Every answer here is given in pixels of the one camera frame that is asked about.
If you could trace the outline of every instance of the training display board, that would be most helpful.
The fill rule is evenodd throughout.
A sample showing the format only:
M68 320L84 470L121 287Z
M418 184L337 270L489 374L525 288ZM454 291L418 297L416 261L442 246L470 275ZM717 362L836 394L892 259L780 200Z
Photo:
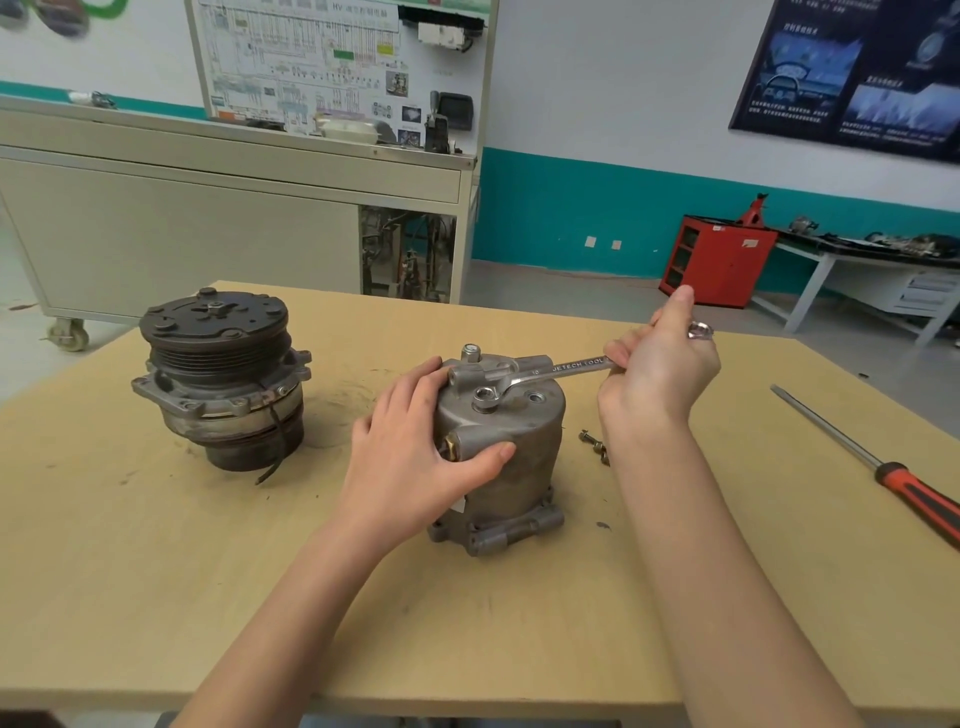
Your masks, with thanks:
M397 4L373 0L188 0L211 116L278 122L313 133L315 115L385 121L422 147L430 92L473 100L472 129L451 133L473 154L487 32L465 52L424 45Z
M731 128L960 163L960 0L777 0Z

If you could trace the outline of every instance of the caster wheel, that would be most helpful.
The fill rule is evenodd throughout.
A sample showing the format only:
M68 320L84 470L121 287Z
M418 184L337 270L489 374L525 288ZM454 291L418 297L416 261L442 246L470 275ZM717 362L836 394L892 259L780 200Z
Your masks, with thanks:
M54 343L58 349L64 352L82 352L90 344L90 335L84 328L82 319L68 319L67 326L63 325L63 319L57 319L56 322L47 328L47 338Z

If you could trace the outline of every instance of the floor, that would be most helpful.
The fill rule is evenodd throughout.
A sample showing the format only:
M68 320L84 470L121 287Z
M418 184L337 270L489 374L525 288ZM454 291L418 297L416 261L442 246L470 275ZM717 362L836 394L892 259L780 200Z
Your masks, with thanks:
M472 264L465 294L470 305L628 322L646 321L663 301L655 281L562 274L484 261ZM760 309L698 306L696 315L718 330L782 334L782 322ZM0 402L84 356L61 352L46 341L48 323L15 254L10 231L0 220ZM102 322L86 326L90 351L128 330ZM956 386L960 349L952 341L937 340L916 350L905 331L831 299L818 300L797 338L960 437L960 387ZM85 713L62 718L69 728L153 728L159 714Z

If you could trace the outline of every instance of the screwdriver shaft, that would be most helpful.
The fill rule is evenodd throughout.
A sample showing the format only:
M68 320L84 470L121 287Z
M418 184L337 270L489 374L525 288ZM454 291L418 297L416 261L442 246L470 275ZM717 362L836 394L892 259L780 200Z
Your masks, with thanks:
M840 443L844 448L848 449L863 462L871 467L872 470L876 470L881 465L883 461L878 457L875 457L864 448L860 447L856 442L851 440L847 435L838 430L836 427L827 422L824 418L814 412L812 409L807 407L803 402L795 399L789 392L781 389L776 384L771 385L771 390L773 393L789 404L791 407L800 412L804 417L810 420L812 423L820 427L826 434Z

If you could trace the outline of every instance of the wall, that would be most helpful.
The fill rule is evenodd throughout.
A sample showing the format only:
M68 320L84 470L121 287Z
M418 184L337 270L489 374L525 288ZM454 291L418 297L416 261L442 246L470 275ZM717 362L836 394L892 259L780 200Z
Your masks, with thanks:
M161 104L204 104L181 0L131 0L114 20L90 18L80 39L58 36L30 12L24 28L0 29L0 80Z
M774 224L960 234L958 167L728 130L771 7L501 0L474 256L658 278L685 213L760 190ZM800 284L782 255L761 287Z

